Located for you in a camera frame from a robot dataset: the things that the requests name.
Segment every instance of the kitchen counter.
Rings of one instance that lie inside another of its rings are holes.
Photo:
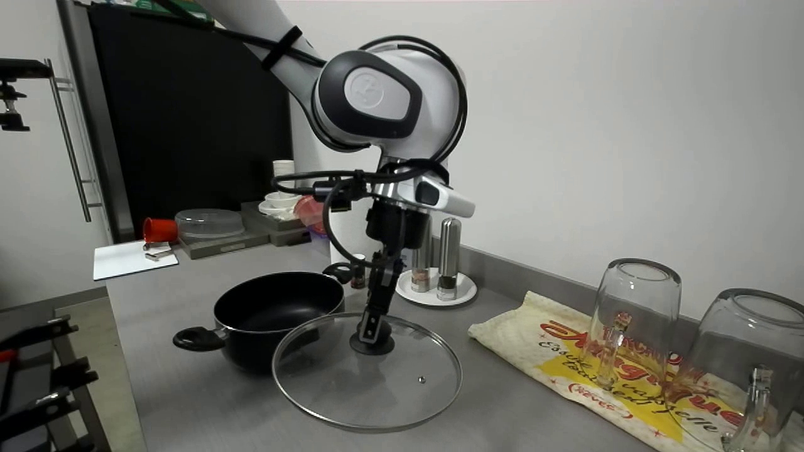
[[[443,335],[461,365],[458,403],[431,421],[405,432],[357,434],[322,425],[294,410],[272,380],[240,375],[220,351],[190,355],[170,345],[184,326],[213,326],[215,298],[235,283],[262,273],[323,266],[322,244],[258,246],[200,261],[180,256],[180,266],[108,281],[147,449],[649,449],[466,336],[470,324],[519,303],[489,290],[479,290],[473,303],[458,310],[424,310],[394,298],[394,316]]]

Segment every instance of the handle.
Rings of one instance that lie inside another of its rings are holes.
[[[773,421],[769,418],[770,410],[770,386],[773,386],[773,370],[767,367],[753,367],[749,376],[749,403],[744,410],[744,421],[733,432],[733,438],[720,438],[724,452],[753,452],[753,449],[767,449],[760,445],[764,428]]]
[[[15,410],[15,413],[0,418],[0,442],[72,413],[67,394],[69,394],[67,390],[56,390],[39,400]]]
[[[213,351],[213,349],[223,349],[223,345],[226,341],[213,329],[203,329],[203,326],[180,329],[172,336],[172,347],[188,349],[188,351]]]
[[[69,391],[88,386],[90,381],[97,381],[97,373],[90,370],[88,360],[78,360],[49,373],[49,386],[62,386]]]
[[[78,200],[79,200],[79,214],[82,214],[82,222],[90,224],[92,222],[90,208],[97,208],[102,203],[90,203],[86,192],[82,192],[82,183],[90,183],[90,180],[79,178],[79,168],[78,168],[78,158],[74,158],[74,147],[72,147],[66,106],[59,101],[59,91],[67,91],[67,86],[59,86],[59,82],[67,82],[67,81],[66,79],[56,79],[56,76],[49,79],[52,104],[56,104],[59,134],[62,134],[66,147],[67,147],[67,160],[69,160],[69,172],[72,172],[72,180],[74,180],[74,192],[78,192]]]
[[[49,341],[56,336],[66,336],[69,332],[74,332],[74,326],[67,319],[49,319],[47,324],[29,326],[29,329],[22,329],[13,336],[4,336],[0,341],[0,349],[22,349],[22,347],[29,347],[38,341]]]
[[[336,265],[328,265],[322,273],[331,277],[340,283],[348,283],[353,277],[353,266],[348,261],[336,261]]]

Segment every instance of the drinking glass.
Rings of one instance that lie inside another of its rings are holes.
[[[728,290],[699,324],[675,380],[675,420],[726,452],[779,449],[804,390],[804,306]]]
[[[610,261],[583,347],[587,376],[602,390],[650,380],[660,394],[679,306],[681,277],[674,270],[645,258]]]

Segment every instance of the stainless steel surface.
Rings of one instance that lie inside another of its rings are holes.
[[[62,91],[59,82],[62,82],[62,79],[49,79],[56,116],[58,116],[58,125],[59,125],[59,134],[62,134],[66,147],[67,147],[67,160],[69,160],[69,172],[72,172],[72,180],[74,180],[74,192],[78,192],[79,214],[82,214],[82,222],[90,224],[90,222],[92,222],[90,208],[102,206],[102,203],[90,203],[90,200],[86,199],[82,183],[88,183],[88,180],[82,180],[79,167],[78,167],[78,158],[74,158],[74,147],[72,147],[72,136],[69,136],[69,124],[67,124],[67,116],[66,116],[66,106],[62,106],[62,101],[59,101],[59,91]]]
[[[431,227],[426,217],[422,246],[414,249],[410,258],[410,286],[414,291],[429,291],[429,246],[431,246]]]
[[[392,313],[417,321],[454,349],[461,367],[458,403],[414,430],[353,434],[294,410],[272,380],[235,373],[220,355],[186,355],[170,336],[208,324],[215,297],[273,272],[322,272],[327,246],[258,246],[203,261],[108,281],[112,313],[147,449],[294,449],[294,452],[533,452],[649,449],[593,413],[528,380],[466,336],[466,326],[523,298],[479,290],[473,303],[422,310],[394,302]]]
[[[460,272],[460,222],[445,218],[439,234],[439,261],[438,261],[438,298],[458,298],[458,272]]]

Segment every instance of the black pot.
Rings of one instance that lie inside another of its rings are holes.
[[[343,290],[328,273],[268,273],[226,291],[213,316],[219,329],[190,326],[172,336],[177,349],[223,355],[254,375],[272,373],[272,355],[294,326],[341,312]]]

